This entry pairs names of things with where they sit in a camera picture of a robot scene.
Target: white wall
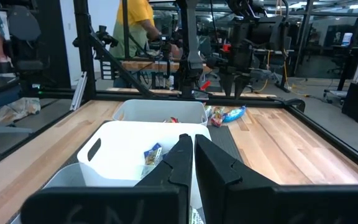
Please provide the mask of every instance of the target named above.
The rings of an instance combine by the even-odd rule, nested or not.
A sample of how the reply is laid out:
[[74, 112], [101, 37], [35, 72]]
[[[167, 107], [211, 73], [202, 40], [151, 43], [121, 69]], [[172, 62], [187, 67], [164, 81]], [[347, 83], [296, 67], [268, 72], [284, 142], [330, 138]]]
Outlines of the white wall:
[[[75, 0], [60, 0], [68, 69], [72, 86], [77, 84], [77, 81], [81, 76], [80, 53], [78, 48], [75, 48], [72, 44], [73, 40], [77, 37], [73, 1]], [[97, 31], [99, 25], [104, 25], [108, 27], [107, 31], [112, 34], [116, 23], [119, 0], [88, 0], [88, 6], [93, 29]], [[100, 72], [99, 61], [94, 60], [93, 64], [95, 72]]]

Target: blue snack package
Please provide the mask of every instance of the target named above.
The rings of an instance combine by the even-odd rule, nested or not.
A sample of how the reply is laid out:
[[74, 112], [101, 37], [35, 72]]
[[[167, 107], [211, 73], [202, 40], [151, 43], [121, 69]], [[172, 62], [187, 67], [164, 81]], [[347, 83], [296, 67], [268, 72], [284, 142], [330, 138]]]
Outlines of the blue snack package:
[[155, 144], [152, 149], [144, 152], [146, 166], [156, 166], [162, 160], [162, 147], [159, 143]]
[[162, 160], [162, 146], [157, 143], [152, 149], [144, 152], [145, 167], [142, 171], [141, 179], [149, 174], [155, 166], [157, 166]]
[[235, 121], [235, 120], [241, 118], [242, 115], [244, 115], [246, 113], [246, 109], [247, 109], [246, 106], [241, 106], [239, 109], [234, 109], [228, 113], [225, 113], [223, 115], [223, 122], [228, 123], [228, 122]]

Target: gray floor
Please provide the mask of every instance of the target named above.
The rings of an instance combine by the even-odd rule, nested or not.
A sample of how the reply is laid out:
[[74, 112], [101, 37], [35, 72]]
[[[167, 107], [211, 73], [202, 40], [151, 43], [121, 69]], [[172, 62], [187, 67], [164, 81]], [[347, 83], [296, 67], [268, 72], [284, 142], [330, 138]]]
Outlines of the gray floor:
[[[300, 84], [300, 82], [301, 81], [299, 78], [290, 79], [290, 83], [295, 83], [296, 85], [301, 85], [303, 88], [306, 88], [294, 91], [313, 95], [318, 98], [323, 97], [323, 90], [331, 84], [330, 80], [309, 80], [308, 82], [303, 82], [302, 84]], [[111, 81], [102, 80], [98, 80], [97, 84], [97, 89], [99, 90], [106, 89], [112, 85]], [[258, 90], [263, 86], [263, 84], [264, 82], [255, 83], [254, 88]], [[337, 80], [331, 84], [330, 88], [335, 89], [336, 85]], [[294, 93], [285, 93], [275, 87], [273, 84], [268, 85], [263, 93], [274, 94], [285, 99], [302, 98], [306, 102], [305, 113], [310, 118], [317, 121], [328, 131], [343, 139], [352, 147], [358, 149], [358, 123], [341, 113], [341, 109], [339, 108], [339, 100], [335, 97], [332, 97], [334, 103], [330, 105], [314, 98], [305, 98]], [[24, 118], [18, 121], [16, 125], [18, 127], [33, 128], [34, 131], [36, 131], [47, 125], [49, 122], [53, 121], [55, 118], [66, 113], [69, 107], [69, 100], [58, 100], [54, 104], [42, 109], [38, 115], [32, 115]], [[0, 151], [3, 152], [9, 149], [11, 146], [15, 145], [25, 137], [26, 135], [21, 134], [0, 135]]]

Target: gray bin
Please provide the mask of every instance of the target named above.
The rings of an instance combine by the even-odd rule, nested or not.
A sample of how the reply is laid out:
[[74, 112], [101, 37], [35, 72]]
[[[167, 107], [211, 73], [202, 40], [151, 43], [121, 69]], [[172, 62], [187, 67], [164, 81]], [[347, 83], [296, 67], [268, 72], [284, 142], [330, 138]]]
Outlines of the gray bin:
[[181, 123], [207, 125], [204, 105], [192, 101], [127, 100], [114, 113], [114, 121], [163, 122], [171, 117]]

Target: ceiling light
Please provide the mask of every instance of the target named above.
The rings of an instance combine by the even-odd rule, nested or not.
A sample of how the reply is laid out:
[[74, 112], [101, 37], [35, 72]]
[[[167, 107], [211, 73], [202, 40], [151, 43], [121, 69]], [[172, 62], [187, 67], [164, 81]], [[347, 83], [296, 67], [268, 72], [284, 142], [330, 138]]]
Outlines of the ceiling light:
[[350, 9], [358, 9], [358, 4], [351, 5], [349, 8], [350, 8]]
[[295, 3], [295, 4], [292, 4], [291, 6], [290, 6], [290, 8], [299, 8], [299, 7], [302, 7], [302, 6], [305, 6], [305, 5], [307, 5], [308, 3], [307, 2], [298, 2], [298, 3]]

